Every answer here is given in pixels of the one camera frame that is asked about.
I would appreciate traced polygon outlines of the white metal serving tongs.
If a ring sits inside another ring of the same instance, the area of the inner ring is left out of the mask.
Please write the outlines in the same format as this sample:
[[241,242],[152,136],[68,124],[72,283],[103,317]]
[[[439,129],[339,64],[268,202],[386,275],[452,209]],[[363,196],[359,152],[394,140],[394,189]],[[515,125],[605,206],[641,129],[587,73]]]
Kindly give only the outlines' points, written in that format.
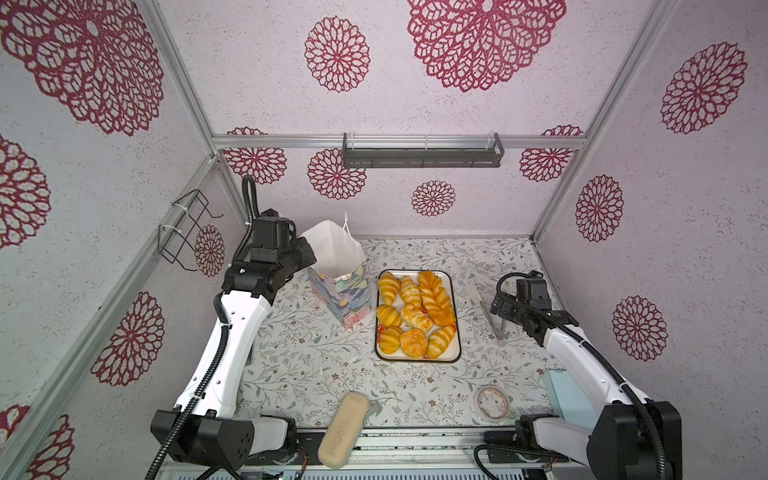
[[468,292],[474,303],[476,303],[482,310],[484,318],[489,323],[492,331],[492,336],[496,343],[500,346],[505,345],[505,326],[504,320],[495,314],[490,312],[490,308],[486,302],[483,301],[480,292],[473,280],[468,281]]

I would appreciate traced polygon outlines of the floral paper gift bag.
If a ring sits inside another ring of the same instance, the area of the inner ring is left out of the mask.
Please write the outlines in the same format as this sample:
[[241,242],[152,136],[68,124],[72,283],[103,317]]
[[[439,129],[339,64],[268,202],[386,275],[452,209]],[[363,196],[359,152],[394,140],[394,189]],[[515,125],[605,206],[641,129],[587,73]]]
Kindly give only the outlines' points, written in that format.
[[313,292],[346,329],[354,328],[372,312],[367,257],[350,231],[348,215],[339,225],[324,220],[306,230],[316,262],[308,270]]

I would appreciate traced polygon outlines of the long twisted orange bread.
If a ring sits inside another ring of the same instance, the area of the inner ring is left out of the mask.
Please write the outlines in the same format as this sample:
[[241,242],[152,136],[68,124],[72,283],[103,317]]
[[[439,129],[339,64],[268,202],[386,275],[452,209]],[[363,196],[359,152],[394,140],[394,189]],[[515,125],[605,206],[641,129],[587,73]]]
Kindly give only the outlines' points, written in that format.
[[418,274],[418,286],[422,305],[434,324],[439,327],[454,325],[453,303],[442,279],[433,271],[422,271]]

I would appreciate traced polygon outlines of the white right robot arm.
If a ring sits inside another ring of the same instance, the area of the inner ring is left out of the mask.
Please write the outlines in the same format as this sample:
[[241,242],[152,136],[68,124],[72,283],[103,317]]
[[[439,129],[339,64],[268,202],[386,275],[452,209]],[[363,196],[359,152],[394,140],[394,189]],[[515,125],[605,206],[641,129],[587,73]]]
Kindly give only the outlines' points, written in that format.
[[613,367],[589,342],[575,319],[551,307],[541,290],[498,291],[490,311],[523,330],[565,367],[597,415],[592,428],[560,417],[528,416],[518,423],[522,454],[565,458],[587,466],[597,479],[680,479],[682,418],[667,401],[655,401]]

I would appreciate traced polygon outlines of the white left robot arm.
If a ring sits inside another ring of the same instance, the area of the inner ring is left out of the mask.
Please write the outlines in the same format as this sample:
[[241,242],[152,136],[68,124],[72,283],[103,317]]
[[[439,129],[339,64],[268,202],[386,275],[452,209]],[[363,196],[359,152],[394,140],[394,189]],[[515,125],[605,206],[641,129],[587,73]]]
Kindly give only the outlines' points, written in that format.
[[315,261],[311,246],[299,237],[231,264],[214,297],[217,320],[191,380],[175,406],[157,411],[151,421],[160,448],[147,478],[157,477],[166,458],[201,465],[202,476],[209,478],[219,470],[236,475],[260,455],[275,461],[295,457],[294,420],[274,415],[237,420],[234,414],[246,360],[277,292]]

